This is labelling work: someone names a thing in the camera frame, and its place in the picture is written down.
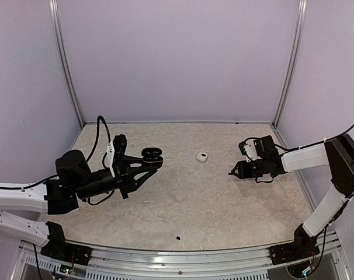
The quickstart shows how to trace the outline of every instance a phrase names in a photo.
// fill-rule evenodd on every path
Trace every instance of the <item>purple wall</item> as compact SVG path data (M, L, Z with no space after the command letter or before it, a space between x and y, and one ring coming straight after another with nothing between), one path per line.
M289 146L332 137L354 123L354 1L309 0L289 99L280 123ZM350 133L354 139L354 130ZM329 169L303 176L317 203L329 187ZM335 223L354 276L354 199Z
M78 133L48 2L0 0L0 181L53 174ZM0 280L18 244L0 236Z
M298 4L60 1L85 119L271 122Z

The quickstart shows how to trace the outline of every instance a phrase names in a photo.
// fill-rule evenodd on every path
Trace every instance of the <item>metal corner bracket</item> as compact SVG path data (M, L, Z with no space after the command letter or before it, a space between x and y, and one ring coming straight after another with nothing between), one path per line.
M299 9L298 9L297 22L296 22L295 32L294 32L293 46L291 48L291 54L290 54L289 64L287 66L286 77L283 82L281 98L277 106L275 118L273 120L273 125L275 126L275 128L277 128L280 123L284 111L284 107L286 104L286 100L289 95L291 82L293 80L294 70L295 70L298 53L300 49L301 37L303 33L304 21L306 19L306 11L307 11L307 0L299 0Z
M65 52L63 33L61 31L59 10L57 0L48 0L48 5L50 7L51 19L53 22L53 29L55 34L55 40L57 44L57 49L59 53L60 63L63 70L65 82L67 83L68 93L73 105L74 113L77 118L78 124L81 129L85 125L84 117L82 114L81 106L76 95L76 91L72 81L72 75L70 67L68 65L67 53Z

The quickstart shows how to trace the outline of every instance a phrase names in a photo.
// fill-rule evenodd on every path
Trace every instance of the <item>table surface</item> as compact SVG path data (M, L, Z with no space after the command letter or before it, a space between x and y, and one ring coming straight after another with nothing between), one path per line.
M275 139L268 125L112 124L109 128L112 138L126 135L127 155L140 157L143 148L161 148L164 165L126 200L117 190L98 206L80 201L79 208L66 215L48 216L61 224L69 240L149 250L240 248L290 240L310 214L293 173L278 176L272 184L228 175L237 161L245 159L239 142L266 135ZM88 156L95 133L95 125L86 125L74 149ZM101 127L89 162L92 171L102 168L106 141ZM204 163L196 160L200 151L208 153Z

